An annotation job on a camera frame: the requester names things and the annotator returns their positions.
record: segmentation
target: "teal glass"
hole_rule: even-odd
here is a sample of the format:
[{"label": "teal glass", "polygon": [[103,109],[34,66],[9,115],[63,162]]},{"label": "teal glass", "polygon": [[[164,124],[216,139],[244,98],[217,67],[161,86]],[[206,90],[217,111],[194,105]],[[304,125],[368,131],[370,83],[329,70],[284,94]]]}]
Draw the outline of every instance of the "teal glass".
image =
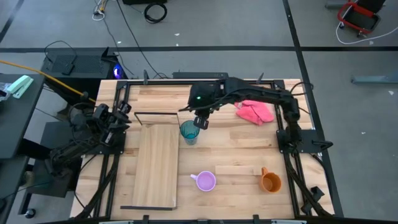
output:
[{"label": "teal glass", "polygon": [[192,146],[197,143],[200,128],[193,125],[193,121],[186,121],[181,124],[180,132],[185,142]]}]

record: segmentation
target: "concrete floor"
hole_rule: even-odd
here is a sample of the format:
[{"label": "concrete floor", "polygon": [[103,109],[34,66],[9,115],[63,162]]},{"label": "concrete floor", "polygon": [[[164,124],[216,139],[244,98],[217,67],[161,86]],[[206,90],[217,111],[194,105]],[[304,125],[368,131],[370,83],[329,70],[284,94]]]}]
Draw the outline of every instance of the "concrete floor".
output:
[{"label": "concrete floor", "polygon": [[[336,11],[325,1],[291,0],[292,16],[302,47],[341,47],[335,37]],[[0,1],[2,28],[16,0]],[[114,47],[103,22],[91,20],[94,1],[24,1],[0,52],[7,48],[39,49],[64,40],[72,47]],[[122,5],[127,21],[143,47],[178,46],[282,46],[293,47],[284,5],[280,0],[171,0],[169,13],[160,24],[148,24],[142,14]],[[397,24],[398,1],[389,0],[379,13],[382,21],[370,37],[389,32]],[[120,47],[136,47],[114,1],[106,7],[106,21]],[[347,42],[355,34],[339,30]],[[354,46],[398,46],[398,32]],[[61,44],[54,47],[65,47]],[[146,69],[154,75],[139,52],[122,52],[124,63],[135,74]],[[294,51],[185,51],[146,52],[158,72],[171,75],[189,72],[228,72],[239,78],[301,78]],[[385,75],[398,70],[398,52],[304,52],[305,64],[327,140],[341,205],[346,217],[398,220],[398,88],[395,85],[353,85],[353,75]],[[40,69],[43,53],[0,53],[7,60]],[[0,65],[0,73],[30,73]],[[37,108],[51,115],[66,103],[43,90]],[[54,118],[35,110],[25,137],[40,142],[46,122]],[[30,207],[38,214],[28,220],[16,215],[23,192],[14,203],[8,223],[40,223],[66,220],[73,194],[66,198],[35,195]]]}]

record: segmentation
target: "wooden board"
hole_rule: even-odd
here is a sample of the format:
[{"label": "wooden board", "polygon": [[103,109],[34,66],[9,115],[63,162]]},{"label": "wooden board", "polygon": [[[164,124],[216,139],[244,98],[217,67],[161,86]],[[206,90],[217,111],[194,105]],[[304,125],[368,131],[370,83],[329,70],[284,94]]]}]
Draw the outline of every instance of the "wooden board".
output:
[{"label": "wooden board", "polygon": [[172,210],[177,206],[177,124],[144,124],[134,180],[134,208]]},{"label": "wooden board", "polygon": [[[300,80],[284,80],[286,89],[291,89]],[[103,80],[99,88],[97,105],[113,105],[116,81]],[[209,128],[201,130],[198,142],[189,146],[179,137],[177,209],[172,211],[121,210],[121,205],[129,205],[135,188],[137,157],[141,125],[133,112],[158,111],[176,112],[187,105],[190,85],[147,85],[132,86],[129,104],[133,119],[127,130],[126,148],[119,161],[116,188],[111,218],[113,220],[142,220],[149,215],[151,220],[196,220],[207,219],[252,219],[253,214],[260,218],[293,218],[292,204],[287,183],[287,174],[282,154],[278,151],[276,139],[277,121],[256,126],[235,115],[236,108],[226,105],[209,118]],[[301,86],[293,93],[303,91]],[[298,96],[299,106],[308,111],[305,96]],[[272,114],[274,107],[267,105]],[[193,113],[179,113],[180,122],[192,119]],[[312,120],[301,113],[299,125],[311,129]],[[76,192],[83,204],[87,204],[98,187],[102,157],[96,156],[81,172]],[[310,155],[301,155],[303,173],[308,188],[318,186],[325,196],[319,201],[323,208],[333,213],[328,185],[322,166]],[[265,166],[282,179],[282,188],[277,194],[259,190],[258,170]],[[201,192],[190,178],[208,170],[217,178],[217,185],[211,192]],[[296,187],[299,206],[303,204],[301,193]],[[102,199],[101,214],[108,193]],[[79,214],[82,207],[75,200],[71,216]]]}]

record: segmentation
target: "pink cloth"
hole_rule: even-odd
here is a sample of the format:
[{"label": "pink cloth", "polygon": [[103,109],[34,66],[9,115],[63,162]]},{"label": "pink cloth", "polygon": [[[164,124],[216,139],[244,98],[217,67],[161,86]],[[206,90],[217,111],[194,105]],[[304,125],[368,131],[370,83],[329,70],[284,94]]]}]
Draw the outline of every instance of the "pink cloth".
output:
[{"label": "pink cloth", "polygon": [[254,124],[262,125],[264,122],[271,122],[274,120],[274,115],[269,112],[265,103],[244,100],[234,105],[238,109],[236,115]]}]

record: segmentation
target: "wooden tabletop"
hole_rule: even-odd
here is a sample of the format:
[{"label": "wooden tabletop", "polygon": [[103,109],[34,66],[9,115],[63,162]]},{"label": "wooden tabletop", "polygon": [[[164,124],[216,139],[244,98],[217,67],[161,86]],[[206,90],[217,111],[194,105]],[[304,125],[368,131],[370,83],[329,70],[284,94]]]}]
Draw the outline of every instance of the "wooden tabletop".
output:
[{"label": "wooden tabletop", "polygon": [[[291,89],[300,80],[284,80],[286,89]],[[103,80],[99,88],[96,104],[113,105],[116,80]],[[278,150],[276,119],[257,126],[235,115],[233,105],[223,106],[209,118],[209,128],[200,130],[198,141],[189,146],[180,136],[178,159],[177,209],[172,211],[122,210],[121,205],[130,205],[134,192],[137,156],[141,125],[133,112],[176,112],[187,105],[190,85],[134,85],[130,89],[129,114],[133,123],[127,130],[124,154],[120,157],[114,191],[112,220],[142,220],[149,215],[152,220],[196,220],[207,219],[252,219],[258,214],[261,219],[293,218],[292,204],[287,183],[283,155]],[[294,93],[301,93],[298,86]],[[308,111],[305,96],[298,96],[301,108]],[[267,105],[275,114],[274,106]],[[193,113],[178,113],[180,122],[193,119]],[[301,112],[299,125],[311,129],[310,115]],[[301,154],[303,172],[308,188],[318,186],[325,196],[320,199],[323,208],[333,213],[328,185],[322,166],[309,154]],[[96,192],[100,178],[103,157],[96,156],[81,172],[76,194],[83,204],[87,204]],[[258,186],[261,167],[274,172],[282,179],[279,192],[270,194]],[[216,175],[217,185],[211,192],[200,191],[190,174],[208,170]],[[302,198],[296,186],[299,206]],[[104,215],[108,190],[103,194],[101,214]],[[75,199],[71,217],[83,208]]]}]

